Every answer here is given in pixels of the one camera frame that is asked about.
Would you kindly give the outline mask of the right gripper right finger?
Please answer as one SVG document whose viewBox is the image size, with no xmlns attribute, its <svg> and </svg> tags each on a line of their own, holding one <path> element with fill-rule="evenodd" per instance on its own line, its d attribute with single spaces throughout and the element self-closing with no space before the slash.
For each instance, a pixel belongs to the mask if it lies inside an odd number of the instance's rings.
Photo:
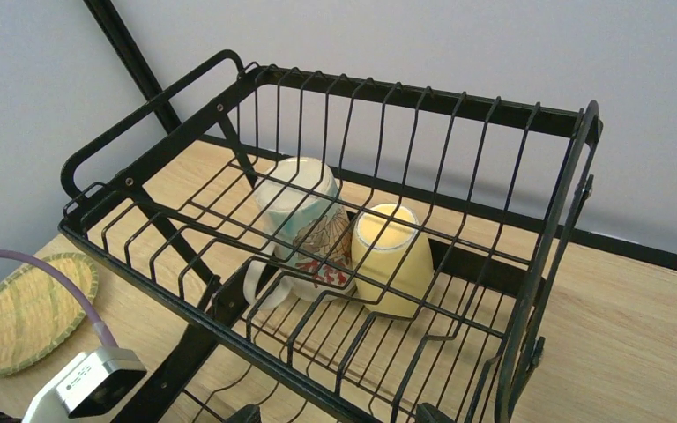
<svg viewBox="0 0 677 423">
<path fill-rule="evenodd" d="M 422 403 L 416 405 L 416 423 L 455 423 L 453 419 L 441 412 L 433 404 Z"/>
</svg>

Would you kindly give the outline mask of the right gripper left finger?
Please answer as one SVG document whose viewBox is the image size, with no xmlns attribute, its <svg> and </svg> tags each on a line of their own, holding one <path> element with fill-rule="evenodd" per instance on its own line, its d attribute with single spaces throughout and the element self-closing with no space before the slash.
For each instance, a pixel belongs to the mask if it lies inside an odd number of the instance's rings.
<svg viewBox="0 0 677 423">
<path fill-rule="evenodd" d="M 244 405 L 240 410 L 224 420 L 224 423 L 261 423 L 260 407 L 255 404 Z"/>
</svg>

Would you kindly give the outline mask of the yellow cup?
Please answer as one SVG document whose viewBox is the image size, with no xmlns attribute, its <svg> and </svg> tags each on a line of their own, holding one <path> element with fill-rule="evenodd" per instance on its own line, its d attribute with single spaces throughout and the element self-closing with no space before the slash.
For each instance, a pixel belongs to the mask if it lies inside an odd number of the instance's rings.
<svg viewBox="0 0 677 423">
<path fill-rule="evenodd" d="M 419 221 L 403 205 L 377 204 L 372 212 L 360 214 L 352 235 L 356 297 L 371 312 L 410 318 L 435 274 L 428 237 L 411 227 Z"/>
</svg>

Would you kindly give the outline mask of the beige patterned mug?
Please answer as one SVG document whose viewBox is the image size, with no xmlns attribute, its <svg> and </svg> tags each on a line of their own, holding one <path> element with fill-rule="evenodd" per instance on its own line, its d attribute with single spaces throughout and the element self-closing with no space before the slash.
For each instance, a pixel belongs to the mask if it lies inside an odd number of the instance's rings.
<svg viewBox="0 0 677 423">
<path fill-rule="evenodd" d="M 275 238 L 263 252 L 298 273 L 276 283 L 262 300 L 262 310 L 276 308 L 290 293 L 305 301 L 323 292 L 326 301 L 350 293 L 352 229 L 327 165 L 310 157 L 280 160 L 258 182 L 254 198 L 263 212 L 264 231 Z"/>
</svg>

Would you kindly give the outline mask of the black wire dish rack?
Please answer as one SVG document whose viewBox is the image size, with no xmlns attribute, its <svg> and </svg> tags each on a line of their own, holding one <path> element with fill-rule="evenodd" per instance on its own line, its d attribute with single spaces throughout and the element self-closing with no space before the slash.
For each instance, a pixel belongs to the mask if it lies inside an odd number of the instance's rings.
<svg viewBox="0 0 677 423">
<path fill-rule="evenodd" d="M 187 322 L 117 419 L 511 421 L 602 130 L 217 53 L 61 172 L 60 231 Z"/>
</svg>

